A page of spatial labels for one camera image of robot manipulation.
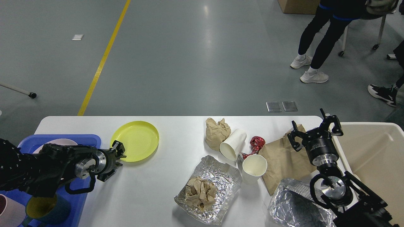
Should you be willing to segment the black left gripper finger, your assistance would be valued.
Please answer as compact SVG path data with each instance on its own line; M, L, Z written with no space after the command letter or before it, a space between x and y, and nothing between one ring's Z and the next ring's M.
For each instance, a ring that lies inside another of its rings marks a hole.
M96 165L96 176L97 179L105 182L107 181L110 177L112 177L116 169L123 166L122 163L118 161L97 161Z
M111 145L112 153L115 155L116 159L126 158L125 147L122 142L115 140Z

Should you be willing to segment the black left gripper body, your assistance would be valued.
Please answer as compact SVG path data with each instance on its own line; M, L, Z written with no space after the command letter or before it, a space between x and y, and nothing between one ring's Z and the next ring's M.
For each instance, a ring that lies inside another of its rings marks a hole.
M119 167L118 148L77 148L75 152L79 155L75 164L75 176L78 178L85 179L94 174L97 179L109 179Z

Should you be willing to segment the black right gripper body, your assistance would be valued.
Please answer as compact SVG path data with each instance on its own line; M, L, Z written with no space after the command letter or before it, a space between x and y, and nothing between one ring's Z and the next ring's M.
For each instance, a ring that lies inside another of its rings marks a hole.
M315 138L309 136L304 139L309 162L314 166L337 166L339 154L332 141L332 136Z

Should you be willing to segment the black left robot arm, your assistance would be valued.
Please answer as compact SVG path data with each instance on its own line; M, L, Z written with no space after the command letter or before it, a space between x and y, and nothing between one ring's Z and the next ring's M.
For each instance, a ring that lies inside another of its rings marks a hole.
M96 180L107 181L125 158L122 142L109 149L86 145L46 143L37 154L21 153L1 139L0 183L2 191L18 189L33 197L53 197L59 187L71 195L89 193Z

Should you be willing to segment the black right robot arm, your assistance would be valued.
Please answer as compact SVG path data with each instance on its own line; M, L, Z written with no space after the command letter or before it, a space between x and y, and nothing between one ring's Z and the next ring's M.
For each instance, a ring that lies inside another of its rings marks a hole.
M343 135L342 126L336 115L326 114L323 109L320 112L323 120L319 127L303 132L292 121L293 129L287 134L292 148L305 148L310 164L319 171L309 183L313 201L332 210L337 227L391 227L386 201L352 173L339 169L332 137Z

